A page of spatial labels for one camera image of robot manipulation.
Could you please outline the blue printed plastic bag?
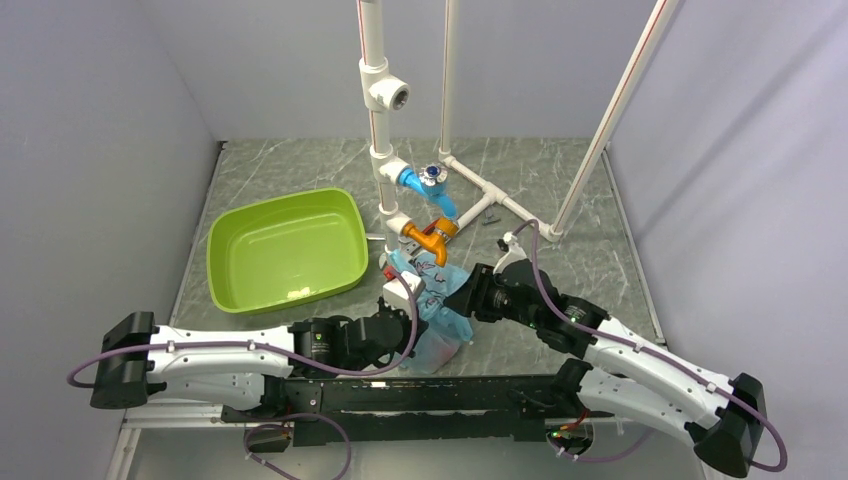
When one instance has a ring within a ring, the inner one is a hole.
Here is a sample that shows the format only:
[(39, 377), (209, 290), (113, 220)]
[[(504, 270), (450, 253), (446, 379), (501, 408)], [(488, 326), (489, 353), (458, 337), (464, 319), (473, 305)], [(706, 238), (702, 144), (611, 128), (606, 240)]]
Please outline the blue printed plastic bag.
[(419, 319), (428, 327), (420, 334), (414, 354), (401, 363), (401, 368), (409, 373), (433, 374), (446, 365), (463, 344), (472, 340), (470, 319), (444, 305), (446, 298), (469, 279), (469, 273), (455, 265), (437, 265), (435, 255), (430, 252), (411, 258), (401, 250), (394, 250), (388, 254), (387, 263), (395, 271), (415, 274), (423, 281), (417, 307)]

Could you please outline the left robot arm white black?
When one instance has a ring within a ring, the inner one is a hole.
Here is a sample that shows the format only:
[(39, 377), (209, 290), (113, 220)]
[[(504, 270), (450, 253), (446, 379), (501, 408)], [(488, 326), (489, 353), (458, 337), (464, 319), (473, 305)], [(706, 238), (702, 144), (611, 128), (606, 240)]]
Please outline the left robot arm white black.
[(89, 404), (124, 410), (150, 400), (217, 403), (272, 420), (290, 409), (291, 379), (387, 372), (414, 353), (428, 329), (379, 301), (365, 317), (313, 317), (251, 331), (196, 331), (129, 314), (103, 335)]

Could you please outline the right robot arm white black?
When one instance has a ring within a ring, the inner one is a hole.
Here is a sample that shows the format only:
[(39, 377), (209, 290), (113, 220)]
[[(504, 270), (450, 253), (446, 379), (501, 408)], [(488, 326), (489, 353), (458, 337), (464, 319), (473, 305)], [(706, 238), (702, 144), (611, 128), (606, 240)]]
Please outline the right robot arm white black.
[(567, 356), (543, 402), (564, 415), (622, 416), (692, 446), (716, 470), (743, 477), (753, 466), (766, 415), (762, 383), (709, 372), (657, 347), (601, 307), (560, 293), (528, 260), (497, 273), (475, 266), (446, 307), (483, 322), (531, 328)]

